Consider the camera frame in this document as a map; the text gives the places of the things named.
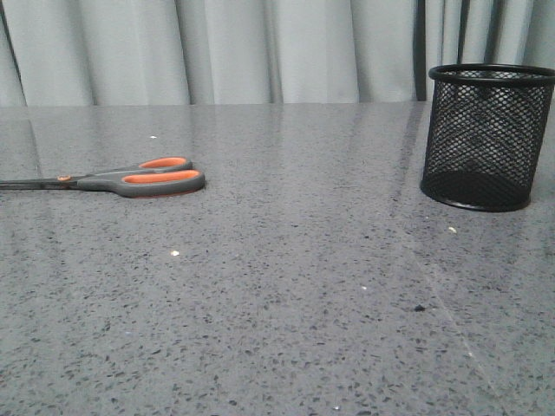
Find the black mesh pen bucket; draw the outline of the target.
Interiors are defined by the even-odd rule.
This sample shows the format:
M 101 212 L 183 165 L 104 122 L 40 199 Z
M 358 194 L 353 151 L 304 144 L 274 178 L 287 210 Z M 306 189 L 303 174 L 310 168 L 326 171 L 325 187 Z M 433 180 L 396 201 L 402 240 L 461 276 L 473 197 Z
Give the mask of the black mesh pen bucket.
M 446 205 L 517 211 L 529 205 L 554 90 L 550 68 L 463 63 L 434 82 L 420 188 Z

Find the grey curtain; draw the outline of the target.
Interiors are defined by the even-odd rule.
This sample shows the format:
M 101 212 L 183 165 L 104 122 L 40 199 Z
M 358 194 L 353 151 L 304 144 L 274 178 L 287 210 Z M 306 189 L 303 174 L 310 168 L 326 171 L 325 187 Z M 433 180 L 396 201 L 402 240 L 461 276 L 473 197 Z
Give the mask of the grey curtain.
M 425 101 L 428 70 L 554 64 L 551 1 L 4 1 L 5 107 Z

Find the grey orange handled scissors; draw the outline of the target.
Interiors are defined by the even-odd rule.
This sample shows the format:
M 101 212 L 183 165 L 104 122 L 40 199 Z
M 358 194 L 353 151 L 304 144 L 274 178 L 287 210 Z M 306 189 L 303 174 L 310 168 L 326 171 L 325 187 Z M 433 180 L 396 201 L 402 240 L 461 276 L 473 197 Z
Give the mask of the grey orange handled scissors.
M 125 198 L 147 198 L 196 192 L 205 183 L 205 174 L 194 169 L 190 159 L 173 156 L 82 176 L 3 181 L 1 189 L 112 192 Z

